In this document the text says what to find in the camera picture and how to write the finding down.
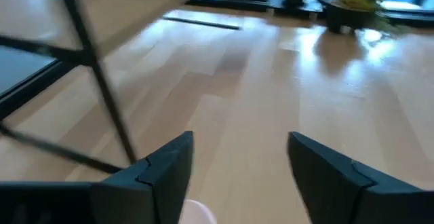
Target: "wooden floor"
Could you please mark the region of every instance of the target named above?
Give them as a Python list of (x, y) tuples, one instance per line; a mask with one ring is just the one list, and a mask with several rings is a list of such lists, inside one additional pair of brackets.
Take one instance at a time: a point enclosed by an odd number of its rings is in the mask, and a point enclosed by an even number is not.
[[(189, 198), (219, 223), (308, 223), (285, 153), (299, 131), (367, 165), (434, 189), (434, 38), (377, 41), (245, 12), (160, 20), (106, 57), (140, 156), (195, 133)], [(16, 129), (126, 166), (96, 87), (77, 68), (11, 115)], [(106, 177), (0, 138), (1, 180)]]

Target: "potted plant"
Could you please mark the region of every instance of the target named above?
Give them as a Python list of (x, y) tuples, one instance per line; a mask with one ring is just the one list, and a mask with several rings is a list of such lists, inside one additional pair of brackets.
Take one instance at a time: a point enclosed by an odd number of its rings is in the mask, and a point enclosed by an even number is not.
[(396, 31), (388, 20), (378, 13), (381, 11), (381, 0), (329, 0), (325, 1), (327, 28), (340, 33), (342, 26), (352, 30), (366, 27)]

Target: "black furniture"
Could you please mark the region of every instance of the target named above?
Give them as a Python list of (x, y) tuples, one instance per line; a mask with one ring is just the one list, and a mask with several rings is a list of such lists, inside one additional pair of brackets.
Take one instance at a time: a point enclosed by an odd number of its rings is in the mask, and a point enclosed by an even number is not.
[[(15, 48), (25, 52), (38, 53), (40, 50), (44, 51), (44, 54), (49, 54), (53, 58), (56, 58), (62, 62), (71, 63), (73, 65), (84, 65), (92, 70), (95, 80), (100, 88), (103, 101), (107, 107), (108, 113), (111, 117), (113, 124), (117, 130), (117, 136), (121, 141), (122, 147), (127, 155), (131, 164), (136, 163), (137, 157), (132, 148), (130, 138), (127, 134), (127, 130), (122, 122), (120, 112), (117, 108), (115, 99), (112, 95), (111, 88), (107, 83), (104, 76), (104, 72), (98, 60), (98, 54), (94, 47), (93, 41), (88, 34), (83, 22), (83, 17), (80, 12), (79, 4), (76, 0), (62, 0), (64, 7), (67, 10), (71, 23), (75, 29), (78, 40), (81, 42), (81, 50), (66, 50), (57, 48), (45, 43), (37, 43), (34, 41), (28, 41), (24, 39), (14, 39), (9, 36), (0, 36), (0, 45)], [(50, 153), (56, 154), (60, 157), (64, 157), (68, 160), (85, 164), (89, 167), (96, 168), (98, 170), (107, 173), (116, 173), (121, 169), (112, 164), (102, 162), (100, 160), (88, 157), (82, 153), (75, 152), (73, 150), (59, 146), (56, 143), (47, 142), (40, 138), (27, 135), (22, 132), (17, 132), (9, 128), (3, 122), (4, 118), (0, 118), (0, 134), (13, 138), (20, 143), (32, 145)]]
[(189, 184), (193, 133), (99, 182), (2, 182), (0, 223), (176, 224)]
[(312, 224), (434, 223), (424, 191), (291, 132), (292, 174)]

